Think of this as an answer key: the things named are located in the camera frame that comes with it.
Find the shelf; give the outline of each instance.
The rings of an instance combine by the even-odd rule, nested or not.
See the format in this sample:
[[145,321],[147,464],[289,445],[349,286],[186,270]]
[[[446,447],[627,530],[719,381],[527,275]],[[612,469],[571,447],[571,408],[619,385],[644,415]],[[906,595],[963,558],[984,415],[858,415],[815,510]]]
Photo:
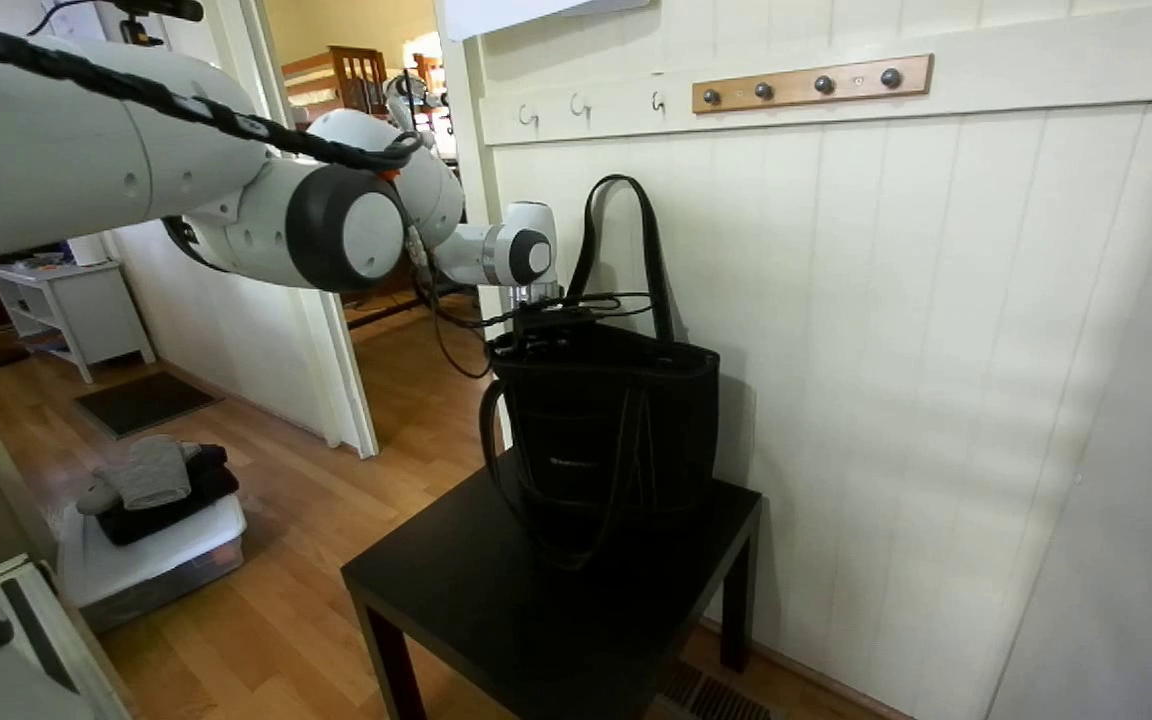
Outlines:
[[81,363],[81,358],[72,358],[70,347],[39,347],[39,358],[57,358],[65,363]]
[[72,361],[72,347],[65,346],[59,328],[21,337],[21,347]]
[[48,328],[59,328],[59,321],[57,317],[43,317],[43,314],[29,314],[29,307],[14,307],[14,305],[6,305],[10,307],[10,317],[21,317],[21,321],[32,321],[32,325],[48,325]]

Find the white cabinet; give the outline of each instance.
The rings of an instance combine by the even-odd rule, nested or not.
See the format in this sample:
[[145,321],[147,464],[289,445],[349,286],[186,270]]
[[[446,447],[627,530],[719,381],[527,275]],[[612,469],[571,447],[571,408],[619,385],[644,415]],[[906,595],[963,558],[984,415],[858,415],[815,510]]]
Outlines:
[[0,264],[0,300],[29,354],[77,363],[90,385],[101,361],[157,361],[122,264]]

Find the white paneled wall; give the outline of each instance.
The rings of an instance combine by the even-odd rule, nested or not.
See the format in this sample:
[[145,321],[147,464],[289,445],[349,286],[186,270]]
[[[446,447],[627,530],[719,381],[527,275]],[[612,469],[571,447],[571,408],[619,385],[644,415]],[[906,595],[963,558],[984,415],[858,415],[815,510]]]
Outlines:
[[[485,99],[571,75],[1066,22],[1128,4],[690,0],[488,38]],[[488,148],[557,203],[631,174],[719,471],[767,497],[758,640],[915,716],[984,716],[1152,260],[1152,99]],[[639,290],[627,201],[608,260]]]

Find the bag handle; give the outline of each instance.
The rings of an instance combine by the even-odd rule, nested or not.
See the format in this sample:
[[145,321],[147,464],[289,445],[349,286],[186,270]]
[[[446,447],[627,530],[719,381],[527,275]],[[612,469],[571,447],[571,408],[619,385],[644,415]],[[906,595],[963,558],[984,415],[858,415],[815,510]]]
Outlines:
[[[498,469],[498,461],[502,461],[502,457],[498,457],[498,405],[502,405],[502,397],[505,397],[505,385],[493,381],[488,392],[485,392],[485,401],[479,401],[479,445],[485,445],[488,476],[493,476],[493,485],[498,485],[507,515],[512,515],[512,520],[523,530],[523,537],[534,542],[534,548],[535,548],[548,564],[557,564],[557,567],[563,567],[563,573],[580,573],[580,567],[591,564],[591,561],[599,558],[599,548],[612,542],[612,530],[619,524],[623,497],[627,497],[623,481],[631,476],[631,469],[623,469],[623,454],[617,454],[612,490],[608,490],[608,510],[604,510],[599,530],[596,530],[596,537],[591,537],[590,548],[562,548],[562,545],[551,545],[551,542],[534,524],[527,510],[522,510],[522,503],[507,497],[505,476],[502,476],[502,469]],[[617,437],[617,447],[631,447],[627,439],[631,439],[631,429],[639,429],[635,415],[639,415],[644,408],[650,408],[650,405],[644,405],[639,392],[623,392],[619,429],[617,429],[617,431],[619,431],[619,437]]]
[[569,286],[569,305],[575,307],[590,286],[590,271],[599,256],[599,220],[596,220],[596,201],[612,188],[612,186],[627,186],[631,197],[639,201],[639,227],[644,227],[644,270],[650,270],[650,295],[654,295],[654,325],[655,325],[655,340],[671,346],[671,305],[667,305],[667,275],[663,275],[663,252],[661,252],[661,226],[655,226],[655,210],[654,197],[644,194],[639,182],[631,175],[604,175],[591,186],[591,194],[583,197],[583,239],[580,239],[580,256],[571,270],[571,286]]

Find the floor mat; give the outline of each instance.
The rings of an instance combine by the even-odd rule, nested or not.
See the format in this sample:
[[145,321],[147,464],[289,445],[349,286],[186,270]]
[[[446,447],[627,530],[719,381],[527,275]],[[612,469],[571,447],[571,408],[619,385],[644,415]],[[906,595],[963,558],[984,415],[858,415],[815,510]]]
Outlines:
[[142,377],[130,385],[81,397],[77,405],[90,415],[97,415],[109,431],[130,437],[130,431],[142,431],[147,425],[205,408],[205,405],[211,405],[211,397],[170,377],[170,374],[157,374],[157,377]]

